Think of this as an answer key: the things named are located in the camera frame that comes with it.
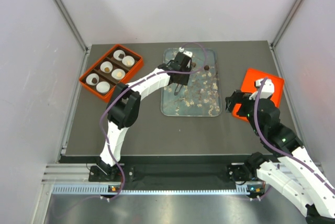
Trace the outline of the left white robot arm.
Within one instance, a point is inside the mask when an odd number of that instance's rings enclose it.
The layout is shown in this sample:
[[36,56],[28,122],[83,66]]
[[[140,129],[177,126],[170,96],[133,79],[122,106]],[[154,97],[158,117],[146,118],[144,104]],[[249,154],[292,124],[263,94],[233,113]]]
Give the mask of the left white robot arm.
[[162,63],[148,75],[135,82],[116,85],[101,120],[107,119],[108,129],[103,130],[105,144],[96,165],[91,166],[90,182],[110,182],[118,176],[125,180],[119,164],[121,149],[129,128],[136,122],[141,101],[155,91],[170,84],[187,85],[192,72],[192,60],[171,60]]

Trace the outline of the metal tongs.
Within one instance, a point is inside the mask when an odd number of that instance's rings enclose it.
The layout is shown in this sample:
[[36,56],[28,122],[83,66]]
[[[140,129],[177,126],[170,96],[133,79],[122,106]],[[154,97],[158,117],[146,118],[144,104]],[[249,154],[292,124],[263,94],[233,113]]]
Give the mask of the metal tongs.
[[182,87],[183,87],[183,85],[181,85],[181,84],[177,84],[176,85],[176,88],[174,90],[174,95],[175,96],[177,96],[179,94],[179,92],[180,92],[180,90],[181,90]]

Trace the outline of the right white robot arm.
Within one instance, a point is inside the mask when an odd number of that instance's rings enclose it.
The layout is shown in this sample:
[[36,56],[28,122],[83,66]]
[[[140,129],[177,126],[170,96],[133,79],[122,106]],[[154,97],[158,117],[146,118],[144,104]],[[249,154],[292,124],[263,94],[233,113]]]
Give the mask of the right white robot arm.
[[334,187],[309,156],[299,137],[280,121],[280,110],[269,98],[255,99],[236,90],[225,98],[226,111],[245,117],[263,146],[293,175],[291,179],[272,161],[257,152],[244,163],[251,180],[261,180],[276,189],[305,217],[307,223],[334,223]]

